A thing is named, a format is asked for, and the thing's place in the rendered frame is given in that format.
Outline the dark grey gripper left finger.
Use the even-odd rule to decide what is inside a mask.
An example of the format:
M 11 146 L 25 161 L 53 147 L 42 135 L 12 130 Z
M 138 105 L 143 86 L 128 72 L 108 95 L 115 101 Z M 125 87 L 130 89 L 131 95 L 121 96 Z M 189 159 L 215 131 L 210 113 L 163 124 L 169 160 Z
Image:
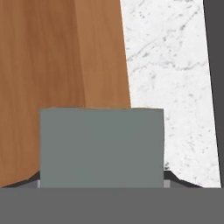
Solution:
M 11 185 L 7 185 L 6 188 L 37 188 L 38 187 L 38 183 L 40 181 L 40 172 L 36 172 L 33 176 L 31 176 L 30 178 L 11 184 Z

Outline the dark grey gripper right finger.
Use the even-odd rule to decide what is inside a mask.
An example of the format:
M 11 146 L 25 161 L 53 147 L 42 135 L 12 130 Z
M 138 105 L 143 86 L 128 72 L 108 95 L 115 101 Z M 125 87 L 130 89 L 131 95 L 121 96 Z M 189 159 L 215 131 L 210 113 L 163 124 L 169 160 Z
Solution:
M 164 171 L 164 188 L 173 187 L 200 188 L 199 185 L 179 179 L 172 171 Z

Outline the brown wooden cutting board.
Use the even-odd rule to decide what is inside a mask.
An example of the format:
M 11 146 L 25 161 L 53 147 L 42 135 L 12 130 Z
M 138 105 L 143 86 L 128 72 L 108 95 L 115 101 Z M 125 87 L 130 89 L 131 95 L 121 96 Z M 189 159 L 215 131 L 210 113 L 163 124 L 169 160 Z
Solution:
M 39 171 L 56 107 L 130 107 L 120 0 L 0 0 L 0 187 Z

